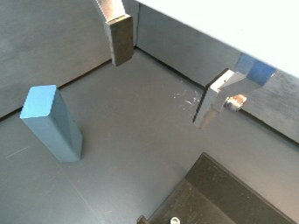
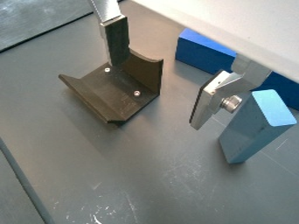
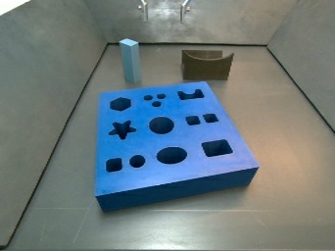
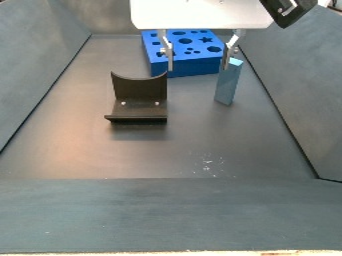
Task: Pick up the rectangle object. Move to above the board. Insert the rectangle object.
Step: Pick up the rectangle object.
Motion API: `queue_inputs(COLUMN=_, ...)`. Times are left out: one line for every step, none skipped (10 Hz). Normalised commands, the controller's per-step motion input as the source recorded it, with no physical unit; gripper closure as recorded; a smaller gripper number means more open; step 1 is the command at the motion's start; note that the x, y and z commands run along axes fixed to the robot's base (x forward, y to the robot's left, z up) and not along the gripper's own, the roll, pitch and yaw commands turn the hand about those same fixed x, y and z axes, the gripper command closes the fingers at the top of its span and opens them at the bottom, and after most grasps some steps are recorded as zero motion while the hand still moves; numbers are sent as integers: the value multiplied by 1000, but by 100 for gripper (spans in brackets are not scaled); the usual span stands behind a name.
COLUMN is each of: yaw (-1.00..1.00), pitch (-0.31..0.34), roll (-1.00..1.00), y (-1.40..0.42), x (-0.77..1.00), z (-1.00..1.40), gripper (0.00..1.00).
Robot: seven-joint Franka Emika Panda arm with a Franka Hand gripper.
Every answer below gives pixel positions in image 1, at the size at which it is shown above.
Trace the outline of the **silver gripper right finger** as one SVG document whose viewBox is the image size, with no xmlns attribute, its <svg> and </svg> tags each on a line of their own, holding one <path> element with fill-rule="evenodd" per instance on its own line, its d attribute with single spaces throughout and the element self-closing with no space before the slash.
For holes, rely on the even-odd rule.
<svg viewBox="0 0 299 224">
<path fill-rule="evenodd" d="M 224 108 L 239 111 L 247 100 L 244 94 L 262 88 L 275 71 L 272 66 L 242 53 L 235 69 L 226 69 L 206 86 L 194 125 L 202 129 Z"/>
</svg>

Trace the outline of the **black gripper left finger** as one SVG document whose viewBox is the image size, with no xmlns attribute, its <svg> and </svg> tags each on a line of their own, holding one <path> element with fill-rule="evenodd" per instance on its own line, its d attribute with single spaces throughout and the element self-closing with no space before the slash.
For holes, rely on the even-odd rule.
<svg viewBox="0 0 299 224">
<path fill-rule="evenodd" d="M 103 19 L 111 59 L 118 67 L 134 56 L 134 18 L 127 14 L 122 0 L 94 0 Z"/>
</svg>

